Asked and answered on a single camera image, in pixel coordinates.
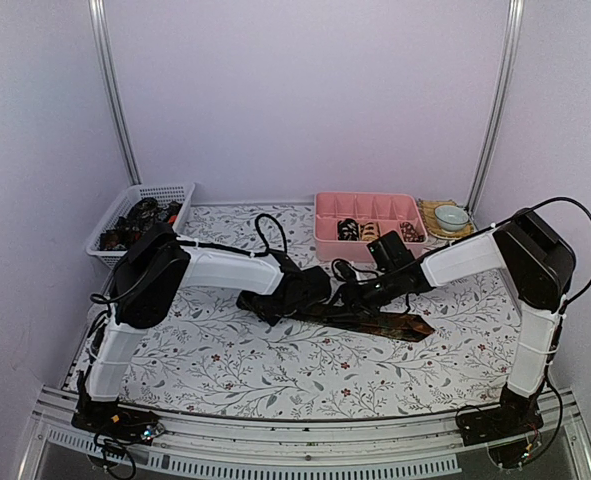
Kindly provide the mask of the brown green patterned tie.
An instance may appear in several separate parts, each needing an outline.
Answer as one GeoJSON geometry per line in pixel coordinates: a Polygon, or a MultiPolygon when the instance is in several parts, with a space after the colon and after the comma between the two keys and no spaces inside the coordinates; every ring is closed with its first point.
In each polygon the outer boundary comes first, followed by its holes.
{"type": "Polygon", "coordinates": [[[407,342],[419,342],[435,333],[435,329],[416,314],[364,309],[354,311],[346,306],[313,305],[295,312],[291,318],[407,342]]]}

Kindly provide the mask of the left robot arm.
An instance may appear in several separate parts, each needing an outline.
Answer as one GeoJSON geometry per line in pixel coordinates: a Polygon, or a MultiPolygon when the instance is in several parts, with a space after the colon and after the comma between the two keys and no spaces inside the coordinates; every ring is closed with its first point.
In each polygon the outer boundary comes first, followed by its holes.
{"type": "Polygon", "coordinates": [[[156,414],[120,407],[120,385],[144,333],[166,319],[179,289],[193,286],[237,290],[242,308],[271,325],[331,295],[328,274],[301,269],[286,249],[246,251],[154,224],[117,262],[108,293],[91,297],[104,309],[90,332],[90,364],[78,376],[74,427],[141,442],[161,431],[156,414]]]}

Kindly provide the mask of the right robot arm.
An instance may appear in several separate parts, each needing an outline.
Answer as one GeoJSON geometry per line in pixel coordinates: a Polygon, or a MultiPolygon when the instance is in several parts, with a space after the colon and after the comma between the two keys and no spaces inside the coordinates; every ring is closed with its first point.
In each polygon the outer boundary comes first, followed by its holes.
{"type": "Polygon", "coordinates": [[[528,207],[463,239],[414,257],[398,234],[369,244],[380,275],[346,280],[338,297],[354,314],[374,313],[408,293],[437,287],[485,271],[499,270],[514,291],[520,333],[514,362],[497,407],[463,408],[456,425],[466,445],[539,429],[537,400],[551,384],[554,360],[568,306],[576,255],[538,213],[528,207]]]}

